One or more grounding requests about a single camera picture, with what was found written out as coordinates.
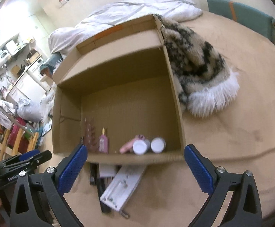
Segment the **black flashlight with strap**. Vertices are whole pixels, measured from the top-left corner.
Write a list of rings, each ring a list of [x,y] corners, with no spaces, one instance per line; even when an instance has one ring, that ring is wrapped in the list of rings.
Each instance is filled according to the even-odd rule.
[[[106,187],[105,187],[104,179],[99,177],[99,173],[97,172],[97,169],[98,169],[98,164],[90,163],[89,182],[90,182],[90,185],[96,186],[96,188],[97,188],[97,194],[98,194],[98,200],[99,200],[101,212],[103,214],[110,214],[111,208],[108,207],[107,205],[105,205],[100,200],[102,194],[106,190]]]

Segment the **pink hair claw clip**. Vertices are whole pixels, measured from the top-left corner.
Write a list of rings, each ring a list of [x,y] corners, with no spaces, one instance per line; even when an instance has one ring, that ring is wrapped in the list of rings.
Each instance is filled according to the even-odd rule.
[[[84,129],[84,145],[87,147],[88,151],[91,153],[96,153],[98,150],[97,141],[95,136],[95,126],[93,119],[85,118],[85,129]]]

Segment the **pink perfume bottle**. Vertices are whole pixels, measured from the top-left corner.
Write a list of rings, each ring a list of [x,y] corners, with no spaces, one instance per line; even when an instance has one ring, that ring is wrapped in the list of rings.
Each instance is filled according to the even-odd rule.
[[[102,133],[99,137],[98,151],[100,153],[106,153],[106,154],[109,152],[109,139],[106,136],[105,128],[102,128]]]

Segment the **white cap pill bottle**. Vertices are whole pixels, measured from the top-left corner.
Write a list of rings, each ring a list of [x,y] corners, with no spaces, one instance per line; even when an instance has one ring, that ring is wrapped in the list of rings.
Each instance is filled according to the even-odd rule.
[[[165,150],[166,142],[163,138],[156,137],[151,141],[150,147],[153,153],[161,153]]]

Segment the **white remote control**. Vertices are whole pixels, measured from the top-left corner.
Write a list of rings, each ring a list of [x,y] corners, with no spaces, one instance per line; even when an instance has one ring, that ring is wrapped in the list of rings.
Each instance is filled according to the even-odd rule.
[[[122,211],[140,183],[146,168],[145,165],[122,166],[101,195],[100,201],[114,211]]]

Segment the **pink soft toy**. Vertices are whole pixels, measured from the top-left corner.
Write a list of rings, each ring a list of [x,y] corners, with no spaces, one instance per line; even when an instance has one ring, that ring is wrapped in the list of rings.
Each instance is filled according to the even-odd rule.
[[[135,138],[133,138],[132,140],[128,141],[126,144],[124,144],[119,152],[121,154],[125,154],[125,153],[128,153],[132,148],[133,148],[133,143],[136,141],[136,140],[143,140],[145,137],[144,135],[137,135],[135,136]]]

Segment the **bathroom scale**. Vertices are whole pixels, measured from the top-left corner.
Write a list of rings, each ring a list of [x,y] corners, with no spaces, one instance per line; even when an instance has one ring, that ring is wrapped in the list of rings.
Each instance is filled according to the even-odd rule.
[[[52,120],[50,120],[49,122],[47,122],[44,127],[43,127],[43,132],[42,132],[42,136],[45,136],[52,128]]]

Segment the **white paper card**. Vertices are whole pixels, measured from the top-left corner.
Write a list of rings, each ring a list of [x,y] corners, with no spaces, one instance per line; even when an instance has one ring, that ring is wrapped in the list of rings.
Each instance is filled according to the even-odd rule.
[[[117,166],[109,164],[99,164],[99,177],[100,178],[113,178],[117,174]]]

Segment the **grey plastic bag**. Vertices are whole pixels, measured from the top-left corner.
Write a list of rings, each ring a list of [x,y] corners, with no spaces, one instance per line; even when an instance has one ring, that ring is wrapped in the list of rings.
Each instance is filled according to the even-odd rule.
[[[17,114],[22,119],[31,122],[40,122],[45,119],[45,108],[41,103],[20,97],[18,100]]]

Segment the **white kitchen cabinets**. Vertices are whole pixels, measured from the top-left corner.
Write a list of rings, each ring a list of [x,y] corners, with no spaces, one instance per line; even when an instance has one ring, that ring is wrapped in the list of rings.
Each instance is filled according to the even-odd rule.
[[[40,103],[50,89],[46,82],[40,82],[25,72],[8,88],[5,99],[10,103],[18,104],[19,99],[25,97],[32,102]]]

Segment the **shaggy black beige rug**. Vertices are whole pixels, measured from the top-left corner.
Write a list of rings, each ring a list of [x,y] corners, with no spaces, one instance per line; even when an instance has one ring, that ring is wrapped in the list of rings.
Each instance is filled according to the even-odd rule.
[[[190,27],[155,17],[161,24],[181,109],[207,118],[234,101],[240,89],[238,74],[222,54]]]

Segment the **open cardboard box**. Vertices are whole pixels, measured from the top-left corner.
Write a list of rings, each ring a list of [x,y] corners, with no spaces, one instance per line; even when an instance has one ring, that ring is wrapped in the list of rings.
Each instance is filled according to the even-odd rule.
[[[91,163],[151,165],[183,159],[185,137],[171,66],[155,15],[111,27],[77,45],[53,74],[54,153],[70,152],[93,119],[99,139],[105,128],[109,152],[91,153]],[[120,148],[137,135],[161,137],[165,150],[144,155]]]

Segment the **white crumpled duvet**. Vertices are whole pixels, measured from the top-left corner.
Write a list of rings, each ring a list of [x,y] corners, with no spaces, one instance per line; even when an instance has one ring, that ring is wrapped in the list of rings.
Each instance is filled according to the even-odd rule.
[[[203,11],[192,0],[127,0],[104,5],[75,27],[54,30],[48,39],[50,52],[67,56],[79,43],[118,24],[139,17],[159,14],[177,22],[198,18]]]

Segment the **teal cushion orange stripe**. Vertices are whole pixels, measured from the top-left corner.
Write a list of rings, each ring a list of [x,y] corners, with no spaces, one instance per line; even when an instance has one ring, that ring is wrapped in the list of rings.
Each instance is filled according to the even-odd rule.
[[[211,13],[232,19],[275,43],[275,19],[251,6],[230,0],[207,0]]]

